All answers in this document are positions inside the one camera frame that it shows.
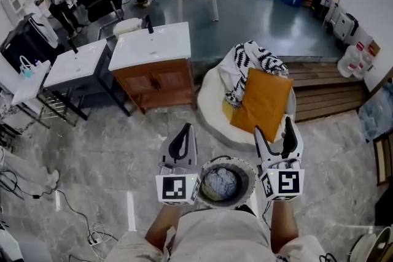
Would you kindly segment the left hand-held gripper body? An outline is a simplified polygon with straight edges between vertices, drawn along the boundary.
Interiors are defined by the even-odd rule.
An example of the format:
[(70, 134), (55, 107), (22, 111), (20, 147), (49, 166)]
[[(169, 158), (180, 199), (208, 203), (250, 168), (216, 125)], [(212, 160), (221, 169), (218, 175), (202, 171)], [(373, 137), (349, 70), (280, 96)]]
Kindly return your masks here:
[(194, 205), (201, 185), (200, 172), (161, 164), (155, 176), (158, 200), (166, 205)]

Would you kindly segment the person's white shirt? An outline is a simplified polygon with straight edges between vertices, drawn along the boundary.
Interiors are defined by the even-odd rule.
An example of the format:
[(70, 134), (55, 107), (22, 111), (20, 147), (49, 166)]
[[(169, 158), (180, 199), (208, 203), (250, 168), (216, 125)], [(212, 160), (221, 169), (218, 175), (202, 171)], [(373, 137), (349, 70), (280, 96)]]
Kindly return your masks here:
[(172, 246), (161, 252), (137, 233), (127, 232), (104, 262), (320, 262), (324, 254), (311, 235), (297, 237), (273, 253), (258, 219), (238, 210), (185, 214), (169, 235)]

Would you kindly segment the person's left forearm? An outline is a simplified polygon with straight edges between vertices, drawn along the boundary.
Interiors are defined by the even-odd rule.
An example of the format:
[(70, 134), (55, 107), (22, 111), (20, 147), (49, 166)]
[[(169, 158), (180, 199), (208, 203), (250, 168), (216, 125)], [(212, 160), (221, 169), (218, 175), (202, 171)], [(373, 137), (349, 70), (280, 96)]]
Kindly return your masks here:
[(164, 205), (148, 229), (145, 240), (157, 249), (163, 251), (166, 233), (171, 227), (177, 228), (181, 215), (181, 206)]

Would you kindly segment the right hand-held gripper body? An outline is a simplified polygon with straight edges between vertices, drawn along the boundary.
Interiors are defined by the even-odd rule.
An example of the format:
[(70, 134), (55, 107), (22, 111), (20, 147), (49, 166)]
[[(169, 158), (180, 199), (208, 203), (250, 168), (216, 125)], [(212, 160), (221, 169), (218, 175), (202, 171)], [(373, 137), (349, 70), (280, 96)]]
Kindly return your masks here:
[(265, 161), (260, 166), (259, 179), (267, 201), (290, 201), (303, 194), (305, 170), (301, 159), (287, 158)]

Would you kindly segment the blue grey painting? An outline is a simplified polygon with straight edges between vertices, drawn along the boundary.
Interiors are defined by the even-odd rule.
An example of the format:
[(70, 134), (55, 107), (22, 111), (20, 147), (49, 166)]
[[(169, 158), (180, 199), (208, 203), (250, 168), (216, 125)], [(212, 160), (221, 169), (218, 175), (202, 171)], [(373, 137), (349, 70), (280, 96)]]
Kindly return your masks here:
[(368, 142), (393, 129), (393, 79), (389, 79), (360, 107), (358, 116)]

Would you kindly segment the black cabinet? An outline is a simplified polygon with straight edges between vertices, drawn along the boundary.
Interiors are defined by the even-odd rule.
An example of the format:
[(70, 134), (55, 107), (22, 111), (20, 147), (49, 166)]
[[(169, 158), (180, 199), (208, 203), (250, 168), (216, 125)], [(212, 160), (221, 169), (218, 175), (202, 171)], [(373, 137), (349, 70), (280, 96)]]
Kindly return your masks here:
[(17, 72), (21, 72), (21, 56), (32, 64), (47, 60), (54, 63), (64, 51), (57, 35), (33, 13), (26, 15), (0, 45), (0, 53)]

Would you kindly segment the small white side table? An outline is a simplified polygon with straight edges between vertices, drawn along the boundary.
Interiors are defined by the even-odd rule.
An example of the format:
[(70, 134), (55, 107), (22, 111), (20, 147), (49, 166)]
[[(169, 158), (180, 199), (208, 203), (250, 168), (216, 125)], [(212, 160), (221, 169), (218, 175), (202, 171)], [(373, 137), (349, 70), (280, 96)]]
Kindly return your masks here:
[(36, 64), (31, 64), (22, 56), (20, 61), (21, 81), (16, 92), (13, 92), (13, 106), (21, 103), (26, 104), (28, 101), (37, 98), (51, 67), (49, 60), (43, 63), (38, 61)]

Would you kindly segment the light blue checked clothes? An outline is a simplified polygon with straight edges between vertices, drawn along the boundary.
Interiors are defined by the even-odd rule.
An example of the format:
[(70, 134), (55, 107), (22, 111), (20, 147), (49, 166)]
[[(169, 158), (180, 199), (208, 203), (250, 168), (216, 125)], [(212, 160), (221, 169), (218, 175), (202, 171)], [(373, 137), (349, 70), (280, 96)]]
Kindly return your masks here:
[(205, 186), (221, 198), (229, 198), (237, 189), (237, 178), (227, 168), (215, 168), (204, 177)]

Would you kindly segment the black white patterned blanket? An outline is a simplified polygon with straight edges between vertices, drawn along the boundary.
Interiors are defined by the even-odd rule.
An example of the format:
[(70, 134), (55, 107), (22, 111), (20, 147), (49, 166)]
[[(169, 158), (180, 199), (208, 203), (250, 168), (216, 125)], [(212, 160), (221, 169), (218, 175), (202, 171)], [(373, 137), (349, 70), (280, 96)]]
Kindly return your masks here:
[(287, 66), (255, 41), (236, 44), (218, 64), (220, 78), (225, 85), (225, 100), (234, 108), (241, 106), (250, 69), (287, 77)]

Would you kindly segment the beige clothes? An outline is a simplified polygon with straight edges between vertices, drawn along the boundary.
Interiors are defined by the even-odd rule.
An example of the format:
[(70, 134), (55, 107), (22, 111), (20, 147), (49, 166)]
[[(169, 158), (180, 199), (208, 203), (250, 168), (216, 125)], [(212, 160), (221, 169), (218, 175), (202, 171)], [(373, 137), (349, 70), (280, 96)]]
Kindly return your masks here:
[(216, 192), (215, 189), (213, 189), (209, 185), (202, 184), (201, 186), (201, 193), (206, 197), (209, 198), (213, 201), (220, 201), (222, 199), (222, 196)]

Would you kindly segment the person's right forearm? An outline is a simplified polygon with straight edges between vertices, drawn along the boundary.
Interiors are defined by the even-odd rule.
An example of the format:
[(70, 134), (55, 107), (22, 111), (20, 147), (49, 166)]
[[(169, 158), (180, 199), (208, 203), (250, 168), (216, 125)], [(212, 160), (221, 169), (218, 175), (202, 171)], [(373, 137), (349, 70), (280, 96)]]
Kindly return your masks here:
[(271, 217), (271, 250), (279, 251), (290, 241), (299, 236), (294, 211), (289, 201), (274, 201)]

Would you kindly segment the white padded stool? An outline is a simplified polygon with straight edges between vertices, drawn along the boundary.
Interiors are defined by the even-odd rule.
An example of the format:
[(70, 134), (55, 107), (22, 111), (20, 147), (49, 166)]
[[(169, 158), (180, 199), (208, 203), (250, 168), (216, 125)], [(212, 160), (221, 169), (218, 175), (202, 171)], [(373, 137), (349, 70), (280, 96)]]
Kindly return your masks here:
[(143, 20), (140, 18), (130, 18), (118, 22), (113, 29), (113, 35), (118, 38), (121, 34), (130, 33), (141, 29)]

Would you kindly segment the white grey woven laundry basket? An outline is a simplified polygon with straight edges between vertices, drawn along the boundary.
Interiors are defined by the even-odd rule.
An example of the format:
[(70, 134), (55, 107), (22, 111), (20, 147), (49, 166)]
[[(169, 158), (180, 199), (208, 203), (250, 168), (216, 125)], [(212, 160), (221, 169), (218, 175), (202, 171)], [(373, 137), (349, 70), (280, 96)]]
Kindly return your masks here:
[[(201, 186), (204, 184), (205, 175), (215, 168), (227, 168), (233, 171), (238, 180), (235, 193), (229, 198), (222, 198), (220, 201), (213, 201), (201, 193)], [(228, 155), (219, 156), (205, 163), (202, 166), (201, 179), (202, 183), (198, 192), (198, 201), (211, 209), (235, 209), (236, 207), (242, 206), (251, 197), (256, 186), (256, 173), (252, 166), (242, 159)]]

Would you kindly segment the black frame washbasin stand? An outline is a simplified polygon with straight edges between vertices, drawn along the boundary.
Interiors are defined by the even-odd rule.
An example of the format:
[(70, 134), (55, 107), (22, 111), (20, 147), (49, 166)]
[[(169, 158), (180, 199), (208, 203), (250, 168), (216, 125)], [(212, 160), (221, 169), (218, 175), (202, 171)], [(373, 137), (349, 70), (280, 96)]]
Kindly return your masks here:
[(51, 92), (81, 119), (87, 120), (85, 107), (115, 104), (127, 117), (126, 94), (109, 70), (112, 57), (107, 40), (101, 39), (57, 56), (44, 82)]

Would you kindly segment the white bean bag chair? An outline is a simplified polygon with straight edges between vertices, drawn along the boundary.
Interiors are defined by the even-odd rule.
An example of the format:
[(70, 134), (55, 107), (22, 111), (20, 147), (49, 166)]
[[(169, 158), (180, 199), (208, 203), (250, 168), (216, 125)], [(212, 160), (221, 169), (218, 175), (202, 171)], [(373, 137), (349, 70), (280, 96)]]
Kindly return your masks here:
[[(218, 65), (210, 69), (201, 85), (197, 104), (207, 130), (218, 140), (232, 147), (250, 148), (254, 145), (253, 133), (249, 133), (231, 125), (222, 111), (222, 101), (225, 99), (225, 85), (220, 78)], [(279, 126), (274, 142), (280, 140), (284, 132), (286, 117), (295, 119), (296, 98), (294, 89), (289, 94), (286, 111)]]

